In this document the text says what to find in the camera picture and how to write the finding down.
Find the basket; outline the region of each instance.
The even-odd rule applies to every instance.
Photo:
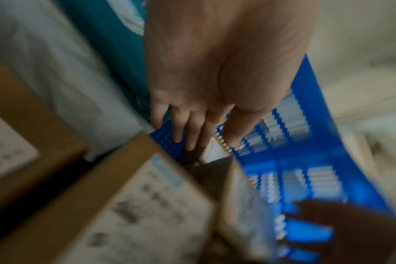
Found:
[[[216,136],[223,143],[222,130],[223,125]],[[176,160],[185,152],[184,142],[172,142],[170,122],[152,137]],[[283,212],[295,210],[293,201],[349,202],[392,214],[345,150],[307,57],[282,104],[231,152],[272,207],[278,239],[321,242],[332,236],[328,228],[285,219]],[[288,248],[282,248],[280,255],[305,262],[316,258]]]

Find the floor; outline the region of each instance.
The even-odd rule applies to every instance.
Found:
[[[346,148],[396,209],[396,0],[323,0],[308,54]]]

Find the teal fabric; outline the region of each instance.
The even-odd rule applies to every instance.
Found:
[[[130,104],[150,122],[143,37],[129,30],[106,0],[56,1],[102,56]],[[144,18],[141,0],[133,0],[133,4]]]

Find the cardboard box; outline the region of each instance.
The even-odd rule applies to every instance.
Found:
[[[214,201],[140,134],[2,239],[0,264],[195,263],[214,215]]]
[[[207,164],[231,156],[231,151],[228,150],[227,145],[224,145],[216,136],[214,136],[211,138],[207,147],[197,147],[193,151],[187,151],[180,163],[187,168],[191,168],[198,164]]]
[[[269,205],[235,158],[199,165],[190,173],[219,202],[217,233],[245,259],[275,262],[276,235]]]
[[[82,159],[86,151],[84,140],[2,63],[0,138],[5,143],[0,146],[0,211]]]

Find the blue basket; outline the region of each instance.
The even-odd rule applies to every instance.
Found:
[[[222,129],[219,126],[216,133],[221,141]],[[185,152],[184,142],[172,142],[170,123],[152,136],[176,160]],[[350,202],[392,214],[345,150],[307,57],[282,104],[232,152],[275,212],[279,238],[309,242],[332,236],[327,228],[281,215],[294,211],[293,201],[307,198]],[[306,262],[316,258],[289,249],[282,255]]]

